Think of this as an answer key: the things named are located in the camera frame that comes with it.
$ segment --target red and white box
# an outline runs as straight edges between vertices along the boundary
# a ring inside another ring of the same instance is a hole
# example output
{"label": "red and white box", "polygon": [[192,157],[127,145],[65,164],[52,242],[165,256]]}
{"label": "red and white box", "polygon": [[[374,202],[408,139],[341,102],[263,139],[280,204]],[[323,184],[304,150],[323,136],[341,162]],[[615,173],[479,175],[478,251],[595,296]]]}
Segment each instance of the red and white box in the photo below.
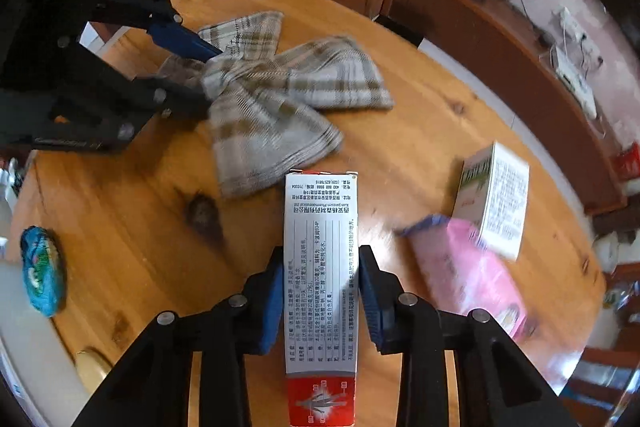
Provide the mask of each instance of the red and white box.
{"label": "red and white box", "polygon": [[358,177],[290,172],[284,211],[284,339],[292,427],[354,423]]}

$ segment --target gray checkered cloth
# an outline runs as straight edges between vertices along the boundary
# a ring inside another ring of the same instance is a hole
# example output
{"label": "gray checkered cloth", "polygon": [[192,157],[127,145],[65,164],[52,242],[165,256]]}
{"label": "gray checkered cloth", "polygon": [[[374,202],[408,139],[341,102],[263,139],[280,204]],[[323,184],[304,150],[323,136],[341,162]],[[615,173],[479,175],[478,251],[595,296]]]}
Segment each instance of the gray checkered cloth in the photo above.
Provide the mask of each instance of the gray checkered cloth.
{"label": "gray checkered cloth", "polygon": [[260,12],[198,34],[224,50],[206,64],[169,57],[158,74],[200,84],[223,196],[251,194],[339,147],[342,134],[312,108],[394,105],[373,61],[347,37],[276,55],[283,14]]}

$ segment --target robotic claw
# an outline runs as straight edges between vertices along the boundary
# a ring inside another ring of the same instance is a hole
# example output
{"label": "robotic claw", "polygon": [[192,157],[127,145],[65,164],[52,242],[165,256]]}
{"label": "robotic claw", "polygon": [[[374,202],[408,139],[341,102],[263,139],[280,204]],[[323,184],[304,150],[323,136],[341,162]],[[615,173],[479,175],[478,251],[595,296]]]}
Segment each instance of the robotic claw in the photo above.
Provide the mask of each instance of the robotic claw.
{"label": "robotic claw", "polygon": [[[396,427],[448,427],[444,351],[456,360],[462,427],[573,427],[576,422],[532,363],[484,310],[437,311],[359,251],[360,293],[370,338],[402,353]],[[72,427],[185,427],[191,357],[202,352],[200,426],[251,425],[244,355],[273,346],[283,309],[283,251],[273,250],[242,293],[209,312],[162,312],[131,344]]]}
{"label": "robotic claw", "polygon": [[206,117],[201,91],[131,82],[81,46],[87,21],[142,28],[185,58],[221,53],[181,25],[169,0],[0,0],[0,146],[114,152],[156,112]]}

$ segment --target power strip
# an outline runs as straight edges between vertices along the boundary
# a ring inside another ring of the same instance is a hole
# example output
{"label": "power strip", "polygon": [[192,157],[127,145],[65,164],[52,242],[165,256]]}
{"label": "power strip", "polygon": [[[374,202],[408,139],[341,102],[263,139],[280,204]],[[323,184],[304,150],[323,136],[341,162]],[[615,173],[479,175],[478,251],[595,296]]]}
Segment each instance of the power strip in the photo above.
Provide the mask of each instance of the power strip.
{"label": "power strip", "polygon": [[596,43],[587,35],[584,28],[575,19],[567,7],[562,7],[558,12],[560,29],[562,29],[565,38],[573,41],[580,46],[581,51],[589,59],[589,63],[595,64],[600,57],[600,49]]}
{"label": "power strip", "polygon": [[593,98],[593,91],[585,81],[584,75],[557,45],[551,48],[551,59],[558,78],[562,80],[562,83],[580,104],[585,115],[590,120],[595,120],[598,117],[596,102]]}

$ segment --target round wooden table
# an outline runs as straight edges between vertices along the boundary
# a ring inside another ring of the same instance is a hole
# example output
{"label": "round wooden table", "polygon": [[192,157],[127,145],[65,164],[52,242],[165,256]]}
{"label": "round wooden table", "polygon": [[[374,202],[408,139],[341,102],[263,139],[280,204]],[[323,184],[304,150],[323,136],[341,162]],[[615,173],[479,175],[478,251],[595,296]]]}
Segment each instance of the round wooden table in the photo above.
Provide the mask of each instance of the round wooden table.
{"label": "round wooden table", "polygon": [[[450,213],[462,160],[492,141],[529,162],[524,239],[516,263],[507,264],[537,325],[520,346],[559,392],[593,327],[604,279],[554,182],[500,118],[429,57],[329,0],[172,2],[193,29],[280,10],[280,50],[348,34],[376,61],[396,107],[329,113],[344,144],[317,167],[359,172],[359,242],[372,246],[380,267],[396,273],[406,291],[428,296],[412,252],[394,230],[427,214]],[[166,56],[139,30],[104,54],[132,77],[154,73]],[[38,154],[18,200],[8,255],[18,257],[20,232],[29,225],[58,234],[68,297],[54,322],[69,352],[93,346],[116,362],[159,311],[207,310],[264,268],[282,243],[282,187],[218,200],[224,248],[208,244],[185,223],[185,204],[198,191],[219,197],[206,122],[193,129],[154,118],[120,155]],[[400,356],[377,354],[364,317],[360,324],[357,423],[394,425]],[[282,341],[266,357],[248,357],[246,371],[254,425],[288,425]],[[451,389],[452,411],[456,400]],[[452,424],[456,419],[454,412]]]}

